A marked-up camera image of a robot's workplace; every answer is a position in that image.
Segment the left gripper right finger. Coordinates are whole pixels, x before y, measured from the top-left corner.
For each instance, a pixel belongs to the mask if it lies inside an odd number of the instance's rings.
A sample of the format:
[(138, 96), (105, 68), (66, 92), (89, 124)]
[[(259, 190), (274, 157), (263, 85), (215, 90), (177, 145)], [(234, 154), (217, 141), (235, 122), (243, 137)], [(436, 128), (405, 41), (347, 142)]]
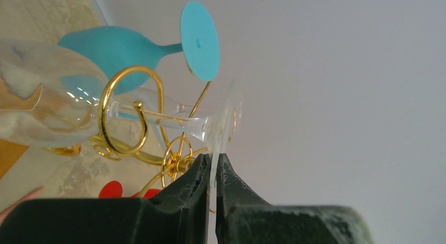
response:
[(373, 243), (363, 217), (339, 205), (272, 205), (235, 172), (226, 154), (217, 165), (218, 243)]

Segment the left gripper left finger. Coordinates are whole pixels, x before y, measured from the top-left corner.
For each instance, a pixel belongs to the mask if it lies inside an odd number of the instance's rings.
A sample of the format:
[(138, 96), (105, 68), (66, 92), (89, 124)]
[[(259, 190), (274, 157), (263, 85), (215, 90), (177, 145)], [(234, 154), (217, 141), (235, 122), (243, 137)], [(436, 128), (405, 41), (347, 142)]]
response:
[(1, 243), (206, 243), (210, 159), (150, 199), (35, 199), (1, 224)]

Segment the clear wine glass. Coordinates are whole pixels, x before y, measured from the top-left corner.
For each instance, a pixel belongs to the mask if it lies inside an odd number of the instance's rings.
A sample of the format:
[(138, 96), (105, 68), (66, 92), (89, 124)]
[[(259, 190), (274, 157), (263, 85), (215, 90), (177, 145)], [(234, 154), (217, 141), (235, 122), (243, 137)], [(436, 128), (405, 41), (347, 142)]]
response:
[[(131, 109), (133, 108), (134, 101), (140, 100), (143, 103), (145, 110), (159, 112), (157, 90), (139, 87), (128, 93), (115, 95), (115, 99), (122, 105), (129, 106)], [(192, 108), (194, 107), (193, 105), (178, 102), (168, 96), (164, 96), (163, 104), (165, 114), (178, 117), (188, 117), (192, 111)], [(154, 124), (150, 124), (150, 127), (154, 130), (155, 138), (157, 139), (161, 149), (166, 149), (167, 147), (163, 141), (160, 127)]]
[[(118, 83), (133, 73), (155, 80), (163, 104), (159, 76), (145, 66), (129, 66), (107, 79), (85, 56), (56, 44), (1, 38), (1, 139), (39, 148), (64, 148), (98, 136), (108, 153), (130, 156), (147, 141), (149, 124), (171, 128), (199, 139), (211, 153), (215, 186), (217, 162), (241, 121), (241, 90), (232, 82), (221, 108), (204, 118), (182, 118), (145, 110), (139, 100), (125, 105), (114, 97)], [(141, 123), (134, 146), (114, 142), (109, 120), (133, 115)]]

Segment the blue plastic wine glass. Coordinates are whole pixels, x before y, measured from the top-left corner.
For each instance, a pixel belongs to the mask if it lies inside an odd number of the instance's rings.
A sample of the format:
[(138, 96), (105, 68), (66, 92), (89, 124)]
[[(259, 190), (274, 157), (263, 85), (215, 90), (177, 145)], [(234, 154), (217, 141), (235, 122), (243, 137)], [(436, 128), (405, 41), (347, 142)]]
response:
[(180, 43), (158, 45), (131, 28), (107, 25), (68, 33), (57, 44), (91, 60), (107, 78), (134, 65), (155, 70), (165, 56), (183, 53), (197, 78), (213, 80), (220, 67), (219, 38), (209, 12), (199, 1), (189, 1), (183, 7), (179, 32)]

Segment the red plastic wine glass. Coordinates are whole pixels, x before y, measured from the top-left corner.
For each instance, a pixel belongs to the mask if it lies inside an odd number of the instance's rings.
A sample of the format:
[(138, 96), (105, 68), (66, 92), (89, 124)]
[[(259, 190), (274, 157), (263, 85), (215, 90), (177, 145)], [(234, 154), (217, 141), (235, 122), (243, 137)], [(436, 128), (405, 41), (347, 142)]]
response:
[[(160, 189), (148, 189), (143, 195), (143, 198), (150, 199), (154, 195), (158, 194)], [(123, 198), (123, 187), (119, 181), (108, 182), (100, 191), (98, 198)]]

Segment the wooden rack base board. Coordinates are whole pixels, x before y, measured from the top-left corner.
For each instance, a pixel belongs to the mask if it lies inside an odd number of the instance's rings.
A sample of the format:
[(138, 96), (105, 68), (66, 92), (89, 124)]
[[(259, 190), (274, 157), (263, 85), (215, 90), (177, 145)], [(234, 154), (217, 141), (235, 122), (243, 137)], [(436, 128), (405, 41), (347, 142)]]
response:
[(28, 146), (1, 139), (1, 178), (21, 158)]

